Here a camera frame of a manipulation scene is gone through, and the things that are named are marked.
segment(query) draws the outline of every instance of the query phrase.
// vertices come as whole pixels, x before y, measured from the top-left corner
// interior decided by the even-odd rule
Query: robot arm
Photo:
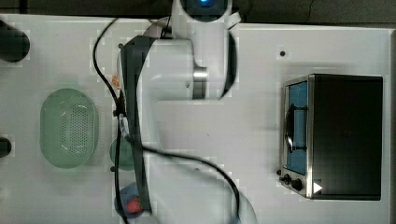
[[[199,7],[204,7],[206,14]],[[236,50],[230,45],[230,14],[231,1],[175,0],[174,39],[138,36],[119,56],[137,186],[143,207],[162,224],[219,224],[228,219],[226,214],[232,216],[233,209],[224,208],[225,203],[233,203],[223,181],[141,150],[142,146],[163,149],[153,114],[156,102],[220,99],[231,87],[235,57],[230,52]],[[202,188],[203,183],[210,188]],[[242,196],[241,203],[242,223],[257,223],[248,200]]]

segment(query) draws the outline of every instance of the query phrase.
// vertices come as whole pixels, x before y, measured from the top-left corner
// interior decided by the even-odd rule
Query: green colander
[[[56,167],[78,167],[96,148],[98,124],[96,108],[84,93],[74,89],[55,91],[41,107],[41,152]]]

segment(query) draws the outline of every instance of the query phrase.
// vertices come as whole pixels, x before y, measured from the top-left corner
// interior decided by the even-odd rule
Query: black object
[[[147,36],[137,36],[126,43],[120,51],[122,63],[122,78],[125,88],[125,98],[131,99],[133,103],[127,104],[126,113],[128,115],[128,126],[130,135],[133,138],[132,148],[134,149],[134,170],[136,175],[136,184],[139,189],[140,202],[143,209],[151,211],[149,202],[149,187],[146,178],[145,160],[143,157],[139,114],[137,111],[136,87],[140,77],[144,62],[149,50],[157,40]]]
[[[6,138],[0,138],[0,158],[7,156],[12,149],[11,142]]]
[[[316,75],[314,199],[380,200],[382,77]]]
[[[291,178],[290,175],[284,175],[283,177],[279,178],[280,181],[283,181],[286,185],[290,184]]]
[[[0,21],[0,59],[17,63],[26,57],[30,49],[27,35]]]
[[[235,83],[235,78],[236,78],[236,68],[238,64],[238,58],[236,54],[236,43],[235,43],[235,38],[233,38],[233,35],[229,32],[228,33],[228,64],[227,64],[227,77],[225,79],[225,85],[224,85],[224,91],[223,94],[221,95],[221,98],[224,97],[224,95],[230,90],[230,88],[233,86]]]
[[[291,187],[296,189],[297,191],[300,191],[303,188],[303,183],[301,182],[301,179],[297,178],[295,180],[291,180],[290,182]]]
[[[224,15],[228,0],[181,0],[180,4],[186,13],[195,20],[210,22]]]

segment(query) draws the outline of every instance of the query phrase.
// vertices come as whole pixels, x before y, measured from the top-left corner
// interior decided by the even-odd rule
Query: white table
[[[0,160],[0,223],[120,223],[113,210],[108,150],[116,122],[111,97],[92,66],[96,37],[111,19],[0,15],[30,37],[21,63],[0,62],[0,135],[13,151]],[[149,23],[120,20],[98,48],[98,63],[115,74],[117,45],[141,35]],[[194,149],[232,173],[259,223],[389,223],[391,30],[240,24],[239,75],[221,102],[156,106],[164,148]],[[285,50],[287,55],[279,57]],[[379,202],[308,201],[277,182],[280,88],[311,73],[380,75],[385,83],[382,198]],[[92,158],[74,170],[50,165],[39,148],[39,112],[46,97],[78,83],[96,104],[100,139]],[[134,181],[122,172],[120,184]]]

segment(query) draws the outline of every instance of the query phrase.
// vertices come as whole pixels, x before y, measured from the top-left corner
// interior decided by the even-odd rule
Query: black cable
[[[235,185],[233,180],[223,170],[221,170],[215,163],[212,163],[211,161],[203,160],[203,159],[201,159],[199,157],[194,157],[194,156],[189,156],[189,155],[182,155],[182,154],[176,154],[176,153],[171,153],[171,152],[165,152],[163,150],[157,150],[157,149],[148,148],[148,147],[142,147],[142,149],[144,151],[155,153],[155,154],[163,156],[163,157],[180,158],[180,159],[184,159],[184,160],[188,160],[188,161],[199,161],[199,162],[201,162],[201,163],[203,163],[205,165],[208,165],[208,166],[214,168],[218,173],[220,173],[224,177],[224,179],[228,182],[228,184],[233,189],[233,194],[234,194],[235,200],[236,200],[236,202],[235,202],[236,203],[235,217],[239,219],[240,195],[239,195],[238,187]]]
[[[114,92],[113,88],[111,87],[110,83],[108,83],[107,79],[105,78],[105,76],[103,75],[103,73],[100,71],[98,63],[96,61],[96,49],[98,48],[98,44],[99,41],[102,39],[103,35],[105,34],[105,32],[108,30],[108,28],[119,18],[114,19],[113,21],[111,21],[106,28],[102,31],[102,33],[97,37],[95,45],[93,46],[93,51],[92,51],[92,60],[93,60],[93,66],[95,67],[96,72],[98,73],[99,77],[103,80],[103,82],[105,82],[105,84],[107,85],[108,90],[111,93],[111,96],[113,97],[113,101],[114,103],[117,105],[117,95]]]
[[[161,30],[161,38],[163,38],[166,35],[166,31],[168,30],[169,27],[169,21],[171,20],[171,16],[169,16],[168,22],[166,23],[165,28]]]
[[[315,0],[311,0],[311,4],[309,4],[308,19],[306,19],[305,22],[308,22],[309,19],[311,18],[312,4],[314,4],[314,1],[315,1]]]
[[[107,79],[105,78],[105,76],[103,75],[103,73],[100,71],[99,66],[97,64],[96,61],[96,49],[98,47],[99,41],[102,39],[103,35],[105,34],[105,32],[107,31],[107,29],[117,20],[118,18],[114,19],[111,23],[109,23],[106,28],[102,31],[102,33],[97,37],[95,45],[93,47],[93,51],[92,51],[92,60],[93,60],[93,66],[95,67],[95,70],[97,72],[97,74],[99,75],[99,77],[105,82],[105,84],[108,87],[108,90],[111,93],[111,96],[113,97],[113,101],[116,104],[116,110],[118,110],[119,108],[119,102],[117,100],[117,95],[114,92],[113,88],[110,86],[110,83],[108,83]],[[123,206],[121,203],[121,199],[120,199],[120,180],[119,180],[119,166],[120,166],[120,137],[121,137],[121,132],[120,132],[120,125],[117,128],[117,144],[116,144],[116,158],[114,159],[114,163],[115,163],[115,167],[111,168],[111,171],[114,172],[114,186],[116,189],[116,200],[117,200],[117,206],[119,208],[120,211],[120,216],[122,217],[123,221],[125,224],[129,224],[128,222],[128,218],[125,216],[125,213],[123,211]]]

